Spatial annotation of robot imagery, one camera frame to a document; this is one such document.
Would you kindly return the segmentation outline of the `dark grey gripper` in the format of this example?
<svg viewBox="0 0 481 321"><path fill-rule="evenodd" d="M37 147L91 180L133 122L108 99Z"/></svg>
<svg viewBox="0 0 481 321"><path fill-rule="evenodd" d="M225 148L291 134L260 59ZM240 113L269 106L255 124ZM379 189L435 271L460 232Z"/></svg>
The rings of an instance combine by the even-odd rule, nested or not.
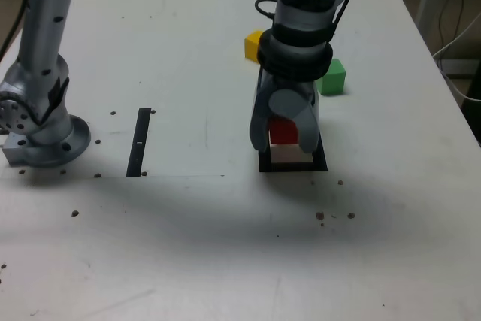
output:
<svg viewBox="0 0 481 321"><path fill-rule="evenodd" d="M319 96L314 82L299 83L280 77L272 79L263 68L259 69L249 128L255 150L267 149L271 111L296 125L298 145L303 152L313 153L317 149L320 138Z"/></svg>

